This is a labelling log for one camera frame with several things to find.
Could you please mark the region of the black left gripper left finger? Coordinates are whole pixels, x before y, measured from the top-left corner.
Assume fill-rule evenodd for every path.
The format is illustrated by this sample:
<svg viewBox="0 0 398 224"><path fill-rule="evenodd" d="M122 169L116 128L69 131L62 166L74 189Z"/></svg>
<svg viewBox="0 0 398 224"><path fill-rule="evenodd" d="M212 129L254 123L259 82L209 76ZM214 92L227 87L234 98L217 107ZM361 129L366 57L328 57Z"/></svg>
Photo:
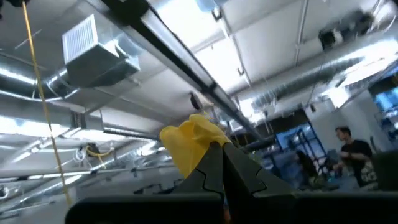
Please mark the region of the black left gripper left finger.
<svg viewBox="0 0 398 224"><path fill-rule="evenodd" d="M190 175L172 192L192 199L223 199L223 150L211 142Z"/></svg>

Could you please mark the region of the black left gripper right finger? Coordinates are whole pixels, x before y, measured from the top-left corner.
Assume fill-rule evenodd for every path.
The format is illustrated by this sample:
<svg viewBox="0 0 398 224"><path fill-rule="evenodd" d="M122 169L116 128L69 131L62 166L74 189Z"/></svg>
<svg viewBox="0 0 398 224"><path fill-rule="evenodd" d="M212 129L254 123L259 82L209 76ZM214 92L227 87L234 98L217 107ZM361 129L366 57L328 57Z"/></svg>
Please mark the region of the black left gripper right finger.
<svg viewBox="0 0 398 224"><path fill-rule="evenodd" d="M223 146L223 184L232 223L294 222L294 189L231 143Z"/></svg>

